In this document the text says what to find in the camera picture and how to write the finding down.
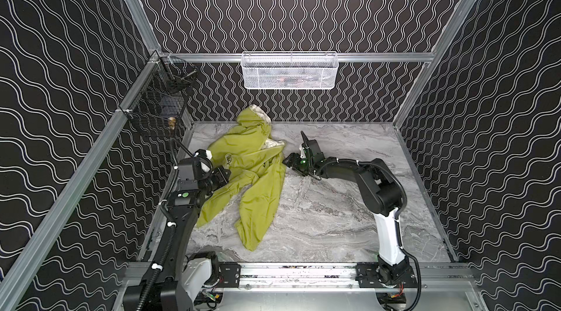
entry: black mesh basket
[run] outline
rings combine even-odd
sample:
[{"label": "black mesh basket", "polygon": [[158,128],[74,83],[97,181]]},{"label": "black mesh basket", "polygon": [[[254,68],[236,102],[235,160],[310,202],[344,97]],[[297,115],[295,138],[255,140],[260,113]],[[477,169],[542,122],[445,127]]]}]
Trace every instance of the black mesh basket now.
[{"label": "black mesh basket", "polygon": [[154,73],[138,94],[135,108],[126,113],[134,129],[145,137],[168,138],[183,126],[185,93],[170,93],[167,85],[159,73]]},{"label": "black mesh basket", "polygon": [[155,74],[159,75],[159,78],[165,83],[166,89],[172,95],[190,88],[199,73],[196,66],[178,57],[162,57],[162,62],[165,71],[160,70]]}]

